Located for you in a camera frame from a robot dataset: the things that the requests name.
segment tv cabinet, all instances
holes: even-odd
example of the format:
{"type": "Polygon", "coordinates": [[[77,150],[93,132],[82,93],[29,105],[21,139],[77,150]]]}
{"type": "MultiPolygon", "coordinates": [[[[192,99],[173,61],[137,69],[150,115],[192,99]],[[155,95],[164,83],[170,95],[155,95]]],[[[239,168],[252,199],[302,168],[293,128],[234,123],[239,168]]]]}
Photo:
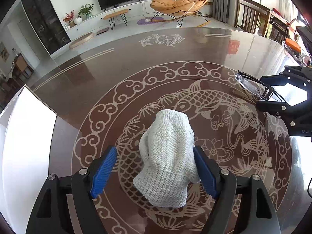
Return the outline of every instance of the tv cabinet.
{"type": "MultiPolygon", "coordinates": [[[[87,18],[82,21],[80,24],[68,29],[66,31],[67,35],[71,39],[71,41],[79,38],[80,36],[88,33],[88,32],[97,32],[101,28],[107,27],[110,25],[108,20],[103,20],[106,15],[112,14],[117,11],[121,11],[124,9],[129,9],[127,13],[127,20],[131,20],[131,18],[135,17],[144,17],[144,16],[153,16],[156,11],[154,11],[151,7],[152,0],[141,0],[132,3],[120,4],[117,8],[111,8],[106,11],[102,11],[97,15],[93,15],[92,17],[87,18]]],[[[115,20],[116,24],[119,24],[122,21],[121,17],[117,17],[115,20]]]]}

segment bolt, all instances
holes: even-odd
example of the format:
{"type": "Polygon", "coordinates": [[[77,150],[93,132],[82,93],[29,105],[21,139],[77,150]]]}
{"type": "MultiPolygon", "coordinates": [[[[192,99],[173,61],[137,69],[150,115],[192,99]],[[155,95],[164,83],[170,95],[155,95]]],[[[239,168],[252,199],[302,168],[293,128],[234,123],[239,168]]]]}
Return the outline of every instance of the bolt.
{"type": "Polygon", "coordinates": [[[252,176],[252,178],[253,178],[254,180],[260,180],[260,176],[259,176],[258,174],[254,174],[254,175],[252,176]]]}
{"type": "Polygon", "coordinates": [[[85,175],[87,172],[88,172],[87,169],[80,169],[80,170],[79,170],[79,174],[80,174],[80,175],[85,175]]]}
{"type": "Polygon", "coordinates": [[[55,177],[56,177],[55,174],[50,174],[50,175],[48,176],[48,179],[49,179],[49,180],[53,180],[53,179],[55,179],[55,177]]]}
{"type": "Polygon", "coordinates": [[[230,171],[228,169],[222,169],[221,173],[224,174],[224,175],[229,175],[230,171]]]}

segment white knitted cloth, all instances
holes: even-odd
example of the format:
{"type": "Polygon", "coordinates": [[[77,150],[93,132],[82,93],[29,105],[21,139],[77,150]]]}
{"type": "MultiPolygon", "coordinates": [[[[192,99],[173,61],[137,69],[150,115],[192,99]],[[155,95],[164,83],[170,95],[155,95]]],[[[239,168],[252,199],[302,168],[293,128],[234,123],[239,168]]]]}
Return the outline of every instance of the white knitted cloth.
{"type": "Polygon", "coordinates": [[[193,154],[194,133],[186,114],[161,110],[140,140],[142,171],[135,187],[158,207],[182,207],[187,185],[200,181],[193,154]]]}

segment purple rug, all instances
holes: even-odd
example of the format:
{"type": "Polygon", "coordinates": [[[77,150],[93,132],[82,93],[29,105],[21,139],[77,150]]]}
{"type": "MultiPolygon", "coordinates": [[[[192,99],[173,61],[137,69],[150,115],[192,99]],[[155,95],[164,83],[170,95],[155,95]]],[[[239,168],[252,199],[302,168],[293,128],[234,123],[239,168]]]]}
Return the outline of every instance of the purple rug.
{"type": "Polygon", "coordinates": [[[149,21],[149,22],[146,22],[145,20],[146,20],[147,18],[143,18],[143,19],[140,19],[139,21],[138,21],[138,25],[149,25],[149,24],[154,24],[154,23],[158,23],[158,21],[154,21],[154,20],[163,20],[163,17],[155,17],[154,19],[153,19],[153,21],[149,21]]]}

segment orange object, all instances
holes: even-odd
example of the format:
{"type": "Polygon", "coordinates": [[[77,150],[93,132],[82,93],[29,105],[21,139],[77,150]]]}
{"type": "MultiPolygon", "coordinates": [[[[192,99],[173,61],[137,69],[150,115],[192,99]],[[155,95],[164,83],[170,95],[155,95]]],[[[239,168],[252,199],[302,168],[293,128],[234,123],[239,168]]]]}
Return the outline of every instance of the orange object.
{"type": "Polygon", "coordinates": [[[286,38],[285,43],[287,46],[291,47],[293,50],[301,53],[301,47],[296,41],[286,38]]]}
{"type": "Polygon", "coordinates": [[[194,14],[207,2],[208,0],[153,0],[151,8],[167,15],[187,16],[194,14]]]}

